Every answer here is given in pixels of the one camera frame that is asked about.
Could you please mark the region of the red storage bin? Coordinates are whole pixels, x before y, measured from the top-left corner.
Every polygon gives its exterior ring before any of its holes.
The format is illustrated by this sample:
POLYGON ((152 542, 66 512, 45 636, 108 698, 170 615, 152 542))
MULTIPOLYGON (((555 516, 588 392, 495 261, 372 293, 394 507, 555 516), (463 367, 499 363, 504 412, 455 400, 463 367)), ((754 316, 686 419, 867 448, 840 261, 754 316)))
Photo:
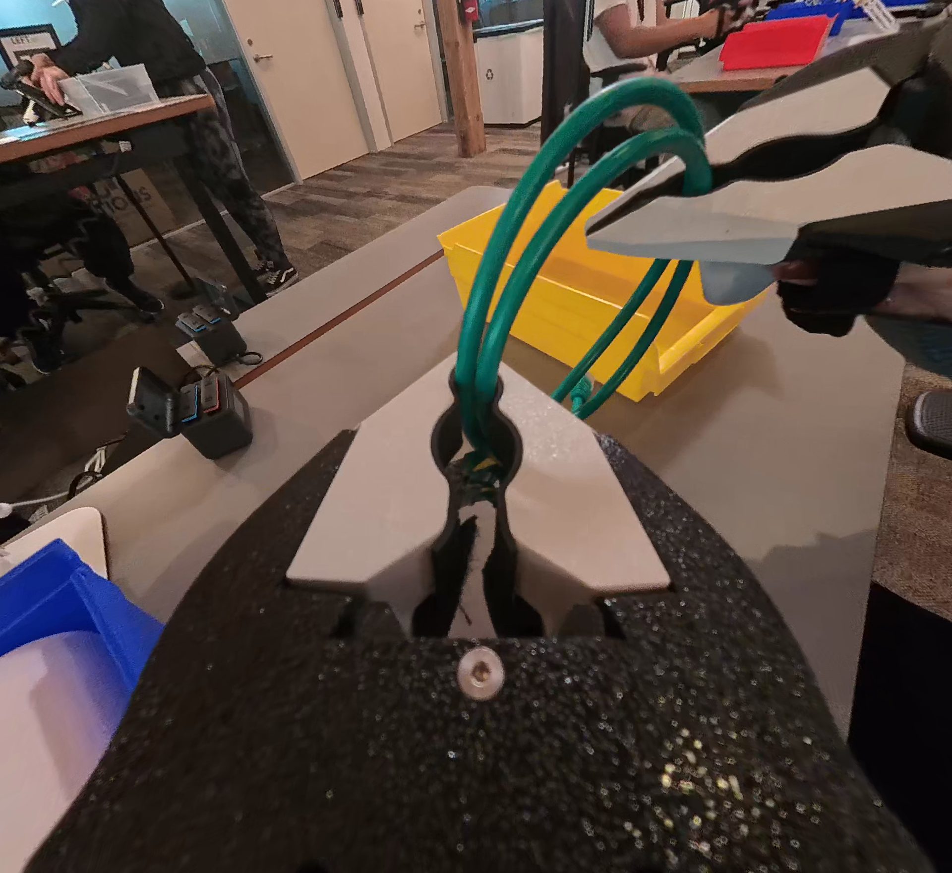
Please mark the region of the red storage bin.
POLYGON ((749 22, 724 41, 719 57, 722 68, 743 71, 809 65, 835 23, 836 18, 825 15, 749 22))

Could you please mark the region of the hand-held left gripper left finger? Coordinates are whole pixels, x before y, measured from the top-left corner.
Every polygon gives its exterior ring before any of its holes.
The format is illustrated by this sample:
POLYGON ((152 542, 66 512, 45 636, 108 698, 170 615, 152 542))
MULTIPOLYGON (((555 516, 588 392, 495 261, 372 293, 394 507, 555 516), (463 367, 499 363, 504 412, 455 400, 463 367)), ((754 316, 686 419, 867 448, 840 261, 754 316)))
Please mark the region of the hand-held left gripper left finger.
POLYGON ((453 358, 357 427, 288 581, 387 605, 409 635, 477 635, 477 503, 453 461, 453 358))

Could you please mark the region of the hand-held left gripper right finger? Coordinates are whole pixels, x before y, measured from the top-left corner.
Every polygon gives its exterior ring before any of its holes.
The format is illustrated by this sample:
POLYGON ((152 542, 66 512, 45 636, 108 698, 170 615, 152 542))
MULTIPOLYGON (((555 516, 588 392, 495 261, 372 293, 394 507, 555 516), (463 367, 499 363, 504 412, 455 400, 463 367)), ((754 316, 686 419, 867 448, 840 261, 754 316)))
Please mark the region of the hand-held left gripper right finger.
POLYGON ((499 479, 482 591, 496 636, 554 636, 579 605, 670 587, 588 424, 506 366, 489 424, 499 479))

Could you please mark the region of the wooden desk with black legs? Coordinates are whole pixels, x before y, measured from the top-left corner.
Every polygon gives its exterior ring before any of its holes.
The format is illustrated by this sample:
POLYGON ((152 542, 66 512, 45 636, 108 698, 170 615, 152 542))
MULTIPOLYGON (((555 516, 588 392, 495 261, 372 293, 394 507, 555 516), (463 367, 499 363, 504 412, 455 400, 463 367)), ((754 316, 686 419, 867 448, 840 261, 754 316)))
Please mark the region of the wooden desk with black legs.
POLYGON ((185 136, 185 119, 209 112, 213 106, 208 94, 190 95, 99 117, 57 120, 25 132, 9 130, 2 136, 3 166, 24 165, 111 141, 126 141, 131 149, 96 155, 54 172, 30 174, 2 185, 1 209, 7 211, 25 202, 93 185, 154 163, 172 162, 237 280, 244 286, 245 295, 254 305, 263 303, 267 294, 201 182, 185 136))

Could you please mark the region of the yellow storage bin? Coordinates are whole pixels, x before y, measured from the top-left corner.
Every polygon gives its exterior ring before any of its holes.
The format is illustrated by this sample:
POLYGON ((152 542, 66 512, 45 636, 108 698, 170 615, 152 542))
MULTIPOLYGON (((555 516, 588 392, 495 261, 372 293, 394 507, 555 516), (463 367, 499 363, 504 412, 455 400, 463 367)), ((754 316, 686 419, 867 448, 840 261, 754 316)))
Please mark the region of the yellow storage bin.
MULTIPOLYGON (((588 219, 621 195, 602 189, 562 236, 541 268, 510 332, 514 338, 575 367, 620 313, 647 275, 650 259, 635 259, 589 250, 588 219)), ((454 226, 438 236, 463 306, 503 205, 454 226)), ((638 402, 659 395, 690 367, 703 360, 746 316, 767 298, 731 307, 708 304, 695 264, 678 302, 659 336, 618 391, 638 402)))

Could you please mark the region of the black framed sign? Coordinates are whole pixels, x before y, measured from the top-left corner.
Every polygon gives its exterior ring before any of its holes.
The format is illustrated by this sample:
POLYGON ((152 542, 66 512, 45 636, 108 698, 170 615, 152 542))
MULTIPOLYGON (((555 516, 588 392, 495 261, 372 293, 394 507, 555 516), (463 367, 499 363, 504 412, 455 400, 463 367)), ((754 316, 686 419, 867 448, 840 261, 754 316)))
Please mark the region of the black framed sign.
POLYGON ((61 47, 55 27, 50 23, 1 28, 1 57, 6 70, 39 53, 50 53, 61 47))

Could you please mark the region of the clear plastic container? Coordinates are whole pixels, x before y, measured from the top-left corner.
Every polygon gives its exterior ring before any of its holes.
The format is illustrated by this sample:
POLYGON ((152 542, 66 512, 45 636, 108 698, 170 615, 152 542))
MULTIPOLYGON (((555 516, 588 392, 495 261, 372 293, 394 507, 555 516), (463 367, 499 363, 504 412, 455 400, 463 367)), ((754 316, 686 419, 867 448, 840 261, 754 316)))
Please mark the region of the clear plastic container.
POLYGON ((102 68, 59 84, 66 104, 86 118, 160 103, 148 70, 142 64, 102 68))

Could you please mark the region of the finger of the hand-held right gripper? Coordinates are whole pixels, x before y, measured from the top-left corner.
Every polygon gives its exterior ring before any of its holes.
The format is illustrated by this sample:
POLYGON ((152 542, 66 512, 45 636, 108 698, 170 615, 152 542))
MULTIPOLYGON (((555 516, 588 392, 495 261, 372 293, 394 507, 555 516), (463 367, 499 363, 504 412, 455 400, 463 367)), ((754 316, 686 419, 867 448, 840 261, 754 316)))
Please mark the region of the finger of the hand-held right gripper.
POLYGON ((754 105, 715 127, 714 180, 888 180, 896 146, 869 140, 901 80, 865 68, 754 105))
POLYGON ((950 266, 950 159, 886 143, 788 180, 738 180, 704 196, 659 196, 607 208, 587 225, 591 249, 701 266, 712 304, 768 285, 794 251, 848 250, 950 266))

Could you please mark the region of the white recycling bin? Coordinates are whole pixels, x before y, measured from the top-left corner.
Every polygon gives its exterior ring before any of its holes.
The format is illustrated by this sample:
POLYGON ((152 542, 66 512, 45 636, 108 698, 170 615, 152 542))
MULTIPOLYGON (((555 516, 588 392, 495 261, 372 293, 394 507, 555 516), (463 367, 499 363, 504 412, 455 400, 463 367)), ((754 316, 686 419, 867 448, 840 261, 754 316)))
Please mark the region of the white recycling bin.
POLYGON ((541 118, 543 21, 473 32, 486 126, 525 127, 541 118))

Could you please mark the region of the white door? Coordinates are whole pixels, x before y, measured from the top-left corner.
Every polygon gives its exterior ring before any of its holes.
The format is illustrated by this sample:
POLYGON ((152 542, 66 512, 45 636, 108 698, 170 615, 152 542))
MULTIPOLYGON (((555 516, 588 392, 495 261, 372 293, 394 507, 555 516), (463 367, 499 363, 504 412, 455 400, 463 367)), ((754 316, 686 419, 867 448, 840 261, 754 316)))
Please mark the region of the white door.
POLYGON ((223 0, 296 180, 367 144, 326 0, 223 0))
POLYGON ((392 142, 445 120, 431 0, 354 0, 392 142))

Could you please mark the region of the person's right hand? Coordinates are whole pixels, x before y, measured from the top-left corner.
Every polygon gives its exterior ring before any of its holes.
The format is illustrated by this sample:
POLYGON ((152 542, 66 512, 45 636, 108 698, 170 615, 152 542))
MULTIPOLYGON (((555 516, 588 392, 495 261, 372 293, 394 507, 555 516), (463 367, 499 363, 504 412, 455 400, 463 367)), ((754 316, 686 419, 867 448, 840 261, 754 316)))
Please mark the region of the person's right hand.
POLYGON ((949 268, 842 252, 770 267, 786 319, 799 329, 846 336, 858 318, 949 324, 949 268))

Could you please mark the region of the blue bin with marker label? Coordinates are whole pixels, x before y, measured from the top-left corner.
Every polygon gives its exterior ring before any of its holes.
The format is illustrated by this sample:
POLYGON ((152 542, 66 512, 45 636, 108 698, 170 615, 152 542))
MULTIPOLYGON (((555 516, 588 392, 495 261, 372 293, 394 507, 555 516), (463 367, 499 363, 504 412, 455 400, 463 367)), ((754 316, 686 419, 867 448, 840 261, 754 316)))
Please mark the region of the blue bin with marker label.
POLYGON ((25 870, 89 781, 163 628, 62 540, 2 559, 2 871, 25 870))

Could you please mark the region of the dark office chair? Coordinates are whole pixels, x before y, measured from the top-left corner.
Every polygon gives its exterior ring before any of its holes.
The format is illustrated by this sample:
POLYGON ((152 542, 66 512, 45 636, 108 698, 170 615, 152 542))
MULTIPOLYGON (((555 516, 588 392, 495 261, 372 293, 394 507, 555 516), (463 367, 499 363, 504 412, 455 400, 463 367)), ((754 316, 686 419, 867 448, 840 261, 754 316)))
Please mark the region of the dark office chair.
POLYGON ((540 143, 589 95, 587 0, 542 0, 540 143))

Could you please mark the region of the black battery charger case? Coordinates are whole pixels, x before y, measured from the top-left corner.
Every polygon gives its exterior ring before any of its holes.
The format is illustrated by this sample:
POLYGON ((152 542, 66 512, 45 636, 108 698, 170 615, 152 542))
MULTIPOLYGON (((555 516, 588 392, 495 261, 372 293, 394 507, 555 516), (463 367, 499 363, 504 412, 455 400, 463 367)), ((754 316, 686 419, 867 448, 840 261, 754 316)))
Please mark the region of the black battery charger case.
POLYGON ((228 314, 213 305, 196 305, 179 314, 175 326, 215 367, 237 362, 247 345, 228 314))
POLYGON ((253 440, 250 408, 231 378, 218 369, 199 370, 173 387, 147 367, 133 371, 126 413, 160 439, 184 437, 205 459, 218 461, 253 440))

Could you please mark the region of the wooden post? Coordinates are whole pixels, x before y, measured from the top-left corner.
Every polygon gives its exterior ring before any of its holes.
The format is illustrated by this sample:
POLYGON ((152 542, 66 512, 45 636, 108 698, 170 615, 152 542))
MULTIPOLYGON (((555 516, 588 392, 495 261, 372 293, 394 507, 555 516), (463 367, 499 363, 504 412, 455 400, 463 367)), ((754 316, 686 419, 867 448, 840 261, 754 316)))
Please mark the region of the wooden post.
POLYGON ((485 152, 486 142, 471 22, 462 0, 436 1, 458 152, 474 158, 485 152))

